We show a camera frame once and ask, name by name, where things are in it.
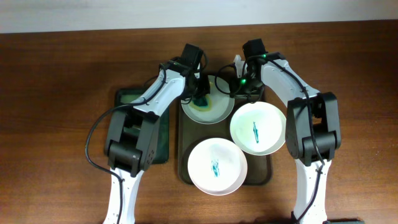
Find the green yellow sponge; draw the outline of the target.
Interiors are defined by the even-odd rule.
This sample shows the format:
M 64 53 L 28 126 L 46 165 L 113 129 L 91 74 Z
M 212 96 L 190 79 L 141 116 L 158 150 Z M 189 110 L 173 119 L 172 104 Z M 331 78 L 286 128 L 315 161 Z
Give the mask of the green yellow sponge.
M 208 95 L 205 95 L 201 98 L 194 98 L 189 106 L 197 111 L 209 111 L 212 108 L 212 101 Z

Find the white plate top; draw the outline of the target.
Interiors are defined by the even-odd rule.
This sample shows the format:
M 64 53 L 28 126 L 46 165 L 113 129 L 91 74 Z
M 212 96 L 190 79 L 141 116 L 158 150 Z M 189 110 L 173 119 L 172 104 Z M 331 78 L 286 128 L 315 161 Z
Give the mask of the white plate top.
M 181 100 L 183 112 L 193 121 L 200 124 L 215 124 L 226 119 L 234 108 L 234 98 L 220 92 L 215 86 L 215 76 L 208 75 L 210 93 L 205 95 L 207 105 L 199 106 L 194 100 Z

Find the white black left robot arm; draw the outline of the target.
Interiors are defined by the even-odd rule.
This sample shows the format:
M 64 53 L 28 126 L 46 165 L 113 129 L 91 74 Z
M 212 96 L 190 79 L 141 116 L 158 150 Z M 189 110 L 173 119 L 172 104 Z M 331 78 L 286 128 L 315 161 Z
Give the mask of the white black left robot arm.
M 104 154 L 111 173 L 105 223 L 134 223 L 139 182 L 156 155 L 160 117 L 177 98 L 190 101 L 209 93 L 201 64 L 204 51 L 186 44 L 181 56 L 159 65 L 154 83 L 137 99 L 113 109 Z

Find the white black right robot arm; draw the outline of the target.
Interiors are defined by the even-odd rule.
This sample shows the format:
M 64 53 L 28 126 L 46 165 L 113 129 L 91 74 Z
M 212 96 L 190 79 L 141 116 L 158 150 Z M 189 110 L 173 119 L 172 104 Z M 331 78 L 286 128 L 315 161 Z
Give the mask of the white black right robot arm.
M 269 53 L 261 39 L 243 45 L 244 58 L 235 57 L 237 77 L 231 96 L 268 86 L 287 108 L 285 143 L 297 168 L 294 223 L 328 223 L 326 180 L 335 151 L 341 146 L 338 102 L 332 92 L 321 93 L 305 83 L 279 52 Z

